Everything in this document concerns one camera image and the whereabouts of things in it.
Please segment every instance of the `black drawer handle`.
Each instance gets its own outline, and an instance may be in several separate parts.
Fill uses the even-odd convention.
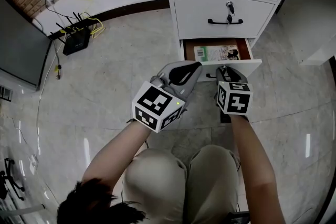
[[[208,23],[212,24],[212,25],[240,25],[243,22],[244,21],[242,19],[239,19],[238,22],[236,22],[236,23],[216,23],[212,19],[208,19]]]

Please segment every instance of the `tile floor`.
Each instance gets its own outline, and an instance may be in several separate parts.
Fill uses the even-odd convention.
[[[1,103],[0,157],[22,160],[25,177],[18,165],[16,176],[27,189],[27,202],[47,207],[39,223],[56,223],[58,204],[81,179],[90,159],[125,127],[131,99],[142,82],[178,60],[168,9],[116,18],[105,26],[86,50],[60,54],[62,78],[49,75],[40,104],[40,150],[40,92]],[[274,166],[287,223],[312,223],[335,169],[336,88],[331,68],[328,62],[298,66],[276,16],[252,51],[263,63],[248,78],[254,86],[249,119]],[[51,50],[47,68],[53,57]],[[214,82],[198,83],[188,111],[169,130],[152,134],[149,146],[170,150],[185,163],[207,144],[235,150],[231,125],[220,124],[215,92]],[[28,157],[35,153],[39,164],[33,175]],[[241,171],[239,176],[239,205],[247,210]]]

